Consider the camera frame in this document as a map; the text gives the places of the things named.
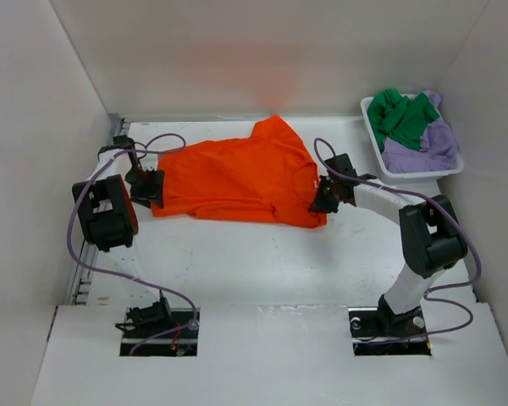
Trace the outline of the orange t-shirt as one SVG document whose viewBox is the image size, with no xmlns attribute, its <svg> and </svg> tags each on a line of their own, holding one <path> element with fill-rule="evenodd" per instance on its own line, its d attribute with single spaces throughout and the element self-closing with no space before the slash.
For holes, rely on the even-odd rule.
<svg viewBox="0 0 508 406">
<path fill-rule="evenodd" d="M 207 140 L 162 156 L 163 206 L 154 217 L 326 225 L 311 212 L 318 166 L 300 136 L 279 116 L 255 123 L 247 138 Z"/>
</svg>

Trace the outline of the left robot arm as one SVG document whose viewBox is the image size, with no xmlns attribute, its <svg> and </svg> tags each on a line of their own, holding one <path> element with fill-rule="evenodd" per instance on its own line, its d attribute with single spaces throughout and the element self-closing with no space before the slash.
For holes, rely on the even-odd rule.
<svg viewBox="0 0 508 406">
<path fill-rule="evenodd" d="M 100 176 L 93 184 L 74 184 L 72 194 L 81 201 L 77 216 L 86 242 L 113 263 L 114 272 L 126 276 L 130 307 L 115 327 L 127 338 L 164 337 L 173 327 L 172 312 L 160 288 L 139 283 L 145 272 L 135 246 L 135 206 L 163 207 L 164 171 L 143 169 L 134 149 L 128 136 L 114 137 L 98 152 Z"/>
</svg>

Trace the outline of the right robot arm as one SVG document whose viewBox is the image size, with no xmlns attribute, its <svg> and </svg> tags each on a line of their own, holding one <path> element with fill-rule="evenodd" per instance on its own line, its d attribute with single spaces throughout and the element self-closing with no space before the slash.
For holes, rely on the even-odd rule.
<svg viewBox="0 0 508 406">
<path fill-rule="evenodd" d="M 440 276 L 472 247 L 450 200 L 397 189 L 370 174 L 358 175 L 346 154 L 322 164 L 327 173 L 319 179 L 310 212 L 335 213 L 348 204 L 375 212 L 400 229 L 404 266 L 374 310 L 351 312 L 353 338 L 372 346 L 426 341 L 430 331 L 413 322 L 420 316 L 420 304 L 438 290 Z"/>
</svg>

